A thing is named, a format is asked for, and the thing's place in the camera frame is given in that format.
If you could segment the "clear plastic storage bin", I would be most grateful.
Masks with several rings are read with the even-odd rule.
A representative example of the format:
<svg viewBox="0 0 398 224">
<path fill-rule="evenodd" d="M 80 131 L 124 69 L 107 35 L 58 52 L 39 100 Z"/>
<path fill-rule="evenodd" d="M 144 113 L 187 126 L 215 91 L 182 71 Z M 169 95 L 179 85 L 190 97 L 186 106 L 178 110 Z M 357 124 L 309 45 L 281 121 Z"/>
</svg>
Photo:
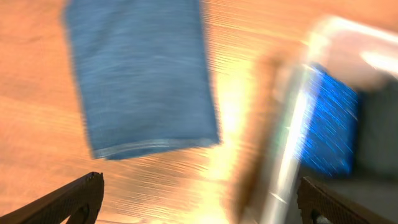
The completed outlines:
<svg viewBox="0 0 398 224">
<path fill-rule="evenodd" d="M 397 34 L 320 21 L 283 65 L 242 223 L 397 222 Z"/>
</svg>

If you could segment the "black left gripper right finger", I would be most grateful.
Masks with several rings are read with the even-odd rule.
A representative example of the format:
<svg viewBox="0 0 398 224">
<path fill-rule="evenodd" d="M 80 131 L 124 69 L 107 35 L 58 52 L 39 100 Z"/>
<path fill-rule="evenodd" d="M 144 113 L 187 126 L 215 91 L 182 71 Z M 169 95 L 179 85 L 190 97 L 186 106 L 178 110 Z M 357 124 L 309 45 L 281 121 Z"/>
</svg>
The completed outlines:
<svg viewBox="0 0 398 224">
<path fill-rule="evenodd" d="M 394 224 L 310 177 L 301 178 L 297 196 L 303 224 L 314 224 L 319 216 L 333 224 Z"/>
</svg>

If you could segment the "blue green sequin garment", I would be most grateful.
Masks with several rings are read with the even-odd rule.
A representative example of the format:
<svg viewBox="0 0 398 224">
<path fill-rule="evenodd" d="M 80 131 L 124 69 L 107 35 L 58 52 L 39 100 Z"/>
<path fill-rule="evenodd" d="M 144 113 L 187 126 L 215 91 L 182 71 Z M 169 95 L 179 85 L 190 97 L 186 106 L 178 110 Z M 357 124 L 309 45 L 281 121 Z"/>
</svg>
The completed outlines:
<svg viewBox="0 0 398 224">
<path fill-rule="evenodd" d="M 309 73 L 305 89 L 309 105 L 297 157 L 301 165 L 323 175 L 350 175 L 360 96 L 319 64 L 313 64 Z"/>
</svg>

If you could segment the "blue denim cloth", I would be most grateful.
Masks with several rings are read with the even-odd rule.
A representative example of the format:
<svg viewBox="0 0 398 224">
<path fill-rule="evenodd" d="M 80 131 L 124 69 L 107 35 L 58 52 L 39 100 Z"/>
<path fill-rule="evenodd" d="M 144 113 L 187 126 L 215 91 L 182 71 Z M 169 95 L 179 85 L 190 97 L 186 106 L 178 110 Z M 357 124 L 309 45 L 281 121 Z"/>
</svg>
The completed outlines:
<svg viewBox="0 0 398 224">
<path fill-rule="evenodd" d="M 71 0 L 65 22 L 97 159 L 218 144 L 199 0 Z"/>
</svg>

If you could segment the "black garment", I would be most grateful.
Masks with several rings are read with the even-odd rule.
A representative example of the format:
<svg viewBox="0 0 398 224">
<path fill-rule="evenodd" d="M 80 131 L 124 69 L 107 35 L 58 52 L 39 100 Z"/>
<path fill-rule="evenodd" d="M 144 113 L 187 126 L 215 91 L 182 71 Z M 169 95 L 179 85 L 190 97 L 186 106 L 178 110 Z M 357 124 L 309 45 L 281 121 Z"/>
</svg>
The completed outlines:
<svg viewBox="0 0 398 224">
<path fill-rule="evenodd" d="M 356 164 L 373 174 L 397 178 L 397 81 L 364 95 Z"/>
</svg>

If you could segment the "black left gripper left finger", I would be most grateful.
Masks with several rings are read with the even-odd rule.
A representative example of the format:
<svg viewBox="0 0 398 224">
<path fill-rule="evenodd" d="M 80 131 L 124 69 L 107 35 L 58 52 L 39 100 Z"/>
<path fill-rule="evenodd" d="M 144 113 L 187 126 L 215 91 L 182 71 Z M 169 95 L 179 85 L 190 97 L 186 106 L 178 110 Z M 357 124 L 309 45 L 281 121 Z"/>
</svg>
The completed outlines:
<svg viewBox="0 0 398 224">
<path fill-rule="evenodd" d="M 94 224 L 104 197 L 102 173 L 90 172 L 1 217 L 3 224 Z"/>
</svg>

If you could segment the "black cloth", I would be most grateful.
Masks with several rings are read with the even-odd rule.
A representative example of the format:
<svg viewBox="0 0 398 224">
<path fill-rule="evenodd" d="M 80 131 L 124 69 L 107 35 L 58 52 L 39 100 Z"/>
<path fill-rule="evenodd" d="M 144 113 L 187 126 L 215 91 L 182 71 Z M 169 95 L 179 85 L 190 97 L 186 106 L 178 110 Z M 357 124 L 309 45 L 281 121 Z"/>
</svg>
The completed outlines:
<svg viewBox="0 0 398 224">
<path fill-rule="evenodd" d="M 397 172 L 382 174 L 356 167 L 350 176 L 332 178 L 302 166 L 297 178 L 305 176 L 318 180 L 338 194 L 397 222 Z"/>
</svg>

